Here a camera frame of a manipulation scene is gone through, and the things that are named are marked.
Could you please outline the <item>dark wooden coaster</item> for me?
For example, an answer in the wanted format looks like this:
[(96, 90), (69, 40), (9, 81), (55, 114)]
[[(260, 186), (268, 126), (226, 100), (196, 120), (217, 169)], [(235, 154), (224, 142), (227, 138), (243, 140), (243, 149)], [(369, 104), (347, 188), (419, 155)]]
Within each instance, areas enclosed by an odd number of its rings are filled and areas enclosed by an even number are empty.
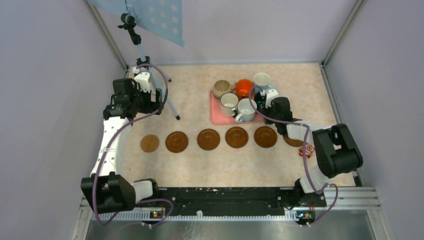
[(301, 147), (303, 145), (302, 140), (291, 139), (287, 136), (283, 136), (283, 140), (291, 147)]
[(234, 126), (225, 133), (225, 141), (231, 148), (240, 149), (248, 143), (249, 135), (244, 128)]
[(275, 130), (268, 126), (261, 126), (257, 128), (254, 132), (254, 141), (261, 148), (271, 148), (277, 141), (278, 136)]
[(199, 132), (196, 140), (202, 150), (211, 151), (219, 146), (221, 138), (216, 130), (207, 128)]
[(189, 144), (188, 136), (182, 131), (171, 132), (165, 139), (166, 148), (172, 153), (183, 152)]

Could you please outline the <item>light wooden coaster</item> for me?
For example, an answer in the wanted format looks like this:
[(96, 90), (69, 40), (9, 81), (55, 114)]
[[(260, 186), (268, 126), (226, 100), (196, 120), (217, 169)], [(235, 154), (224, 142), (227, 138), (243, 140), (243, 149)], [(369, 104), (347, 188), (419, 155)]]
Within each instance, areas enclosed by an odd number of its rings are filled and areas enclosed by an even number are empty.
[(160, 140), (154, 134), (146, 135), (140, 141), (140, 148), (145, 153), (152, 153), (156, 151), (159, 145), (160, 145)]

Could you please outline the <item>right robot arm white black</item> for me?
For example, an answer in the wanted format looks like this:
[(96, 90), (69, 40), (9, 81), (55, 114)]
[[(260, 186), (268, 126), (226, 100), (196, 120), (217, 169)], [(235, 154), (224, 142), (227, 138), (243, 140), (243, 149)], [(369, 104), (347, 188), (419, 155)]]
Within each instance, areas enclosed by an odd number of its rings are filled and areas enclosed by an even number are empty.
[(275, 125), (280, 135), (299, 141), (303, 147), (314, 147), (317, 165), (306, 169), (305, 176), (294, 184), (292, 195), (297, 205), (307, 206), (331, 179), (363, 165), (363, 156), (346, 124), (324, 126), (294, 118), (289, 99), (279, 96), (275, 89), (261, 90), (253, 100), (265, 123)]

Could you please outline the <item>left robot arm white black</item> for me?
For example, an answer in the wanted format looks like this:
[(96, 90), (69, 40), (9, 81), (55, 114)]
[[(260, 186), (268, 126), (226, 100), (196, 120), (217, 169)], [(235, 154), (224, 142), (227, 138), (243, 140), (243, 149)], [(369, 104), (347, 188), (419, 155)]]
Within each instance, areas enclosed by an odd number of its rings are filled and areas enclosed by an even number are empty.
[(142, 87), (132, 78), (112, 82), (114, 93), (103, 110), (103, 137), (95, 166), (80, 188), (91, 209), (100, 214), (131, 211), (139, 201), (154, 207), (160, 202), (158, 185), (152, 178), (128, 182), (122, 175), (125, 145), (137, 114), (142, 119), (159, 115), (166, 92)]

